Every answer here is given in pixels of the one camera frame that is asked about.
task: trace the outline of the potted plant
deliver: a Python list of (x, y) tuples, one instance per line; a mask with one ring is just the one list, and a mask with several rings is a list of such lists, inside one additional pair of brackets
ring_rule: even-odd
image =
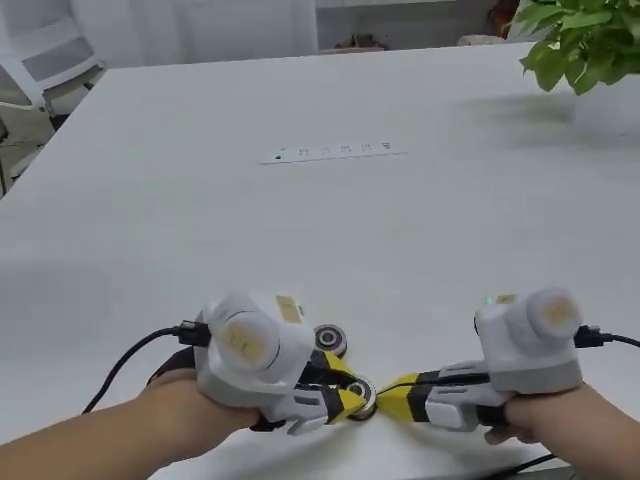
[(514, 22), (547, 32), (520, 62), (547, 92), (566, 78), (577, 123), (640, 133), (640, 0), (534, 0)]

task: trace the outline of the human hand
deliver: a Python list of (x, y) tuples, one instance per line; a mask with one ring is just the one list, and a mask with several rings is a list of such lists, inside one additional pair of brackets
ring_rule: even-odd
[(169, 462), (199, 457), (259, 418), (257, 410), (225, 407), (201, 394), (194, 370), (174, 370), (153, 381), (138, 401), (155, 416)]
[(640, 478), (640, 424), (588, 385), (558, 395), (520, 396), (506, 405), (509, 427), (485, 438), (542, 443), (579, 473), (595, 478)]

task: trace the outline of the shelf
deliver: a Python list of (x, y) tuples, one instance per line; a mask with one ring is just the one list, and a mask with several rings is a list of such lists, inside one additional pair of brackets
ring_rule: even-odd
[(456, 0), (316, 0), (317, 8), (374, 7), (408, 3), (455, 2)]

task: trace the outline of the tan label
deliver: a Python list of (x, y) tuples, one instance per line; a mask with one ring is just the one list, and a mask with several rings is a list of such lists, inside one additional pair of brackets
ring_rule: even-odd
[(276, 295), (276, 302), (278, 302), (280, 313), (282, 314), (282, 318), (284, 318), (285, 322), (302, 323), (300, 311), (298, 310), (298, 306), (293, 298)]
[(508, 303), (513, 303), (517, 300), (518, 296), (515, 293), (510, 293), (509, 295), (498, 295), (496, 297), (496, 304), (498, 305), (506, 305)]
[(256, 365), (264, 353), (262, 339), (241, 325), (229, 326), (222, 335), (222, 341), (250, 365)]
[(560, 326), (578, 316), (573, 303), (568, 298), (558, 298), (544, 307), (544, 316), (553, 326)]

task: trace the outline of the ball bearing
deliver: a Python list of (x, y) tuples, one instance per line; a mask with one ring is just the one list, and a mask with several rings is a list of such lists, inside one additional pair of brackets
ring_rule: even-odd
[(378, 409), (375, 385), (367, 378), (358, 376), (357, 380), (347, 387), (347, 390), (364, 398), (367, 402), (360, 410), (349, 415), (349, 419), (357, 422), (369, 420)]
[(316, 327), (316, 348), (342, 358), (347, 352), (347, 336), (337, 325), (325, 324)]

